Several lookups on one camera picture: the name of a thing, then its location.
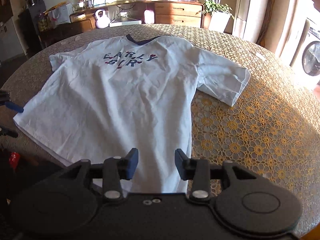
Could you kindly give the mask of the white flat box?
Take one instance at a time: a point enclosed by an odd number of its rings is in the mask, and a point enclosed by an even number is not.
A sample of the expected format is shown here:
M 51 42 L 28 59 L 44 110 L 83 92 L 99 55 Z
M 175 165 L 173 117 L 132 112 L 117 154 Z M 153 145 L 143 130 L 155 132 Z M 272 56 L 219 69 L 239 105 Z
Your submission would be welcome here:
M 142 21 L 134 19 L 134 18 L 129 18 L 129 17 L 119 17 L 119 18 L 112 20 L 109 24 L 109 27 L 118 27 L 118 26 L 124 26 L 124 25 L 137 25 L 137 24 L 142 24 Z

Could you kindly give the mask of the white printed t-shirt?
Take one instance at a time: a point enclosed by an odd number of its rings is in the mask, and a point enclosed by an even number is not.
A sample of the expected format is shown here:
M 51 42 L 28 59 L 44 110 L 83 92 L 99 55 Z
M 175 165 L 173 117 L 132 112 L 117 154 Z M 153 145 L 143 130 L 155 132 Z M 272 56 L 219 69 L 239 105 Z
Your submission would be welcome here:
M 174 36 L 112 37 L 49 60 L 53 74 L 14 123 L 65 165 L 98 164 L 138 149 L 133 179 L 122 183 L 127 192 L 185 192 L 174 153 L 180 148 L 191 155 L 195 92 L 232 106 L 251 77 L 233 61 Z

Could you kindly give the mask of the white kettlebell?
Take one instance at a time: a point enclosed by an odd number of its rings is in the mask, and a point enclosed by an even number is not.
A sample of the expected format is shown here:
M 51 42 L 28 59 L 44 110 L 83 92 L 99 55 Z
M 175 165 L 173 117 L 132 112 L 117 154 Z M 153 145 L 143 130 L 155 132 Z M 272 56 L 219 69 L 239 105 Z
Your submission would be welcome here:
M 97 10 L 95 12 L 95 18 L 95 26 L 98 29 L 107 28 L 111 22 L 104 9 Z

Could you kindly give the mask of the pink lamp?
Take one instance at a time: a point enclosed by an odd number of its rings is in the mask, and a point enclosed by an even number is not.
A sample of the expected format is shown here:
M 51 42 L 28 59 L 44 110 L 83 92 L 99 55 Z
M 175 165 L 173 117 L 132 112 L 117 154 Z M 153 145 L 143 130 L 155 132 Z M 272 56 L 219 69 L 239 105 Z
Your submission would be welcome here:
M 154 24 L 155 23 L 155 13 L 153 10 L 146 9 L 144 11 L 144 22 L 145 22 L 145 24 Z

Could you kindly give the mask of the white gift bag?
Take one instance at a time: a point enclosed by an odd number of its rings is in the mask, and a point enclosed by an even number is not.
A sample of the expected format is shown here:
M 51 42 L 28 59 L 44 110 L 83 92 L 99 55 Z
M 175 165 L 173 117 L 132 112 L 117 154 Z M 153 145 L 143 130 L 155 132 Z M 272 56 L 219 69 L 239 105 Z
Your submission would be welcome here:
M 48 16 L 53 28 L 58 25 L 71 23 L 70 15 L 73 13 L 73 6 L 71 3 L 64 4 L 56 9 L 50 10 Z

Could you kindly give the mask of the potted green plant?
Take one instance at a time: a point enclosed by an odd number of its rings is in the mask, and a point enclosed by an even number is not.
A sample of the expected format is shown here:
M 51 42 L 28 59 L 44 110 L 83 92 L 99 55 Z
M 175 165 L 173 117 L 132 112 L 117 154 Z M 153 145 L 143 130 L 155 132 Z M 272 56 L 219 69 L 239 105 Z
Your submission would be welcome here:
M 202 4 L 202 15 L 209 17 L 208 30 L 223 33 L 230 18 L 233 18 L 232 8 L 228 4 L 221 4 L 220 0 L 198 0 Z

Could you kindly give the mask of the washing machine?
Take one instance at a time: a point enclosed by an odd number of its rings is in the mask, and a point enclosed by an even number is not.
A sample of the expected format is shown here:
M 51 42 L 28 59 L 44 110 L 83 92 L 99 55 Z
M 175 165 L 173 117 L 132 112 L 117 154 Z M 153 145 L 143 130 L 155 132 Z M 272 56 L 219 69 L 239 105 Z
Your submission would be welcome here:
M 296 85 L 308 90 L 316 88 L 319 83 L 319 29 L 308 18 L 290 66 Z

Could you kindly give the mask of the wooden sideboard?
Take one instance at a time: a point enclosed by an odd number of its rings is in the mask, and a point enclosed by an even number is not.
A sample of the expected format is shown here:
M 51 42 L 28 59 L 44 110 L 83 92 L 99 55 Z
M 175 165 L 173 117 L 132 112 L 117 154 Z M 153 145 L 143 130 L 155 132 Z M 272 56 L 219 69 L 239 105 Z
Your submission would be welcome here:
M 128 0 L 78 10 L 70 15 L 71 23 L 61 24 L 56 28 L 40 32 L 41 42 L 45 47 L 48 47 L 65 38 L 95 29 L 95 12 L 99 9 L 104 9 L 110 20 L 114 20 L 122 12 L 126 12 L 130 18 L 145 23 L 144 11 L 150 9 L 155 13 L 155 24 L 203 27 L 203 7 L 199 2 L 190 0 Z

